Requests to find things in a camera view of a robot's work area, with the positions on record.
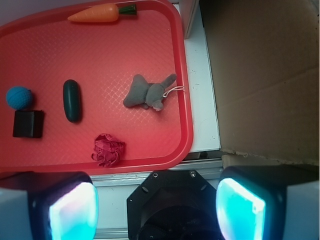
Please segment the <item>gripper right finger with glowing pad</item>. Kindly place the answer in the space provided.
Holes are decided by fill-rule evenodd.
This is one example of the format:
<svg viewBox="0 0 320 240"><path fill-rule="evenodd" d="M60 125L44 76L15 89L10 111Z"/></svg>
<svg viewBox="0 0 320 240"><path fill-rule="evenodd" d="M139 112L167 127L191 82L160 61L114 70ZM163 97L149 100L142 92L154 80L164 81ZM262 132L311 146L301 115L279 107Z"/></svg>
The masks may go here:
<svg viewBox="0 0 320 240"><path fill-rule="evenodd" d="M236 165L216 189L226 240L318 240L320 173L314 165Z"/></svg>

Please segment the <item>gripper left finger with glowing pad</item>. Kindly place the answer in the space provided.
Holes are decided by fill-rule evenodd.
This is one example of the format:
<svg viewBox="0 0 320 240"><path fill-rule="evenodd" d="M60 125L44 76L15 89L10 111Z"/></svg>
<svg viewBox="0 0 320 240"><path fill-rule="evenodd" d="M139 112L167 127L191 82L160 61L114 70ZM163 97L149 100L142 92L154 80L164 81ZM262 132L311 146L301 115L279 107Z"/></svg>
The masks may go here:
<svg viewBox="0 0 320 240"><path fill-rule="evenodd" d="M2 240L92 240L99 214L91 177L74 172L2 172Z"/></svg>

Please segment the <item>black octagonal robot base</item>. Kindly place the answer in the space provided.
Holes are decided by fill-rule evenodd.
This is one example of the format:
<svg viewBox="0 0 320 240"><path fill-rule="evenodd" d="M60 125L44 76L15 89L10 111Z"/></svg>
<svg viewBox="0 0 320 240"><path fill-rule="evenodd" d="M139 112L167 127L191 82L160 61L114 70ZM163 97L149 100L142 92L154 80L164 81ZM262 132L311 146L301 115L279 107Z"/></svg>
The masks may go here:
<svg viewBox="0 0 320 240"><path fill-rule="evenodd" d="M221 240L216 189L196 170L153 171L129 195L130 240Z"/></svg>

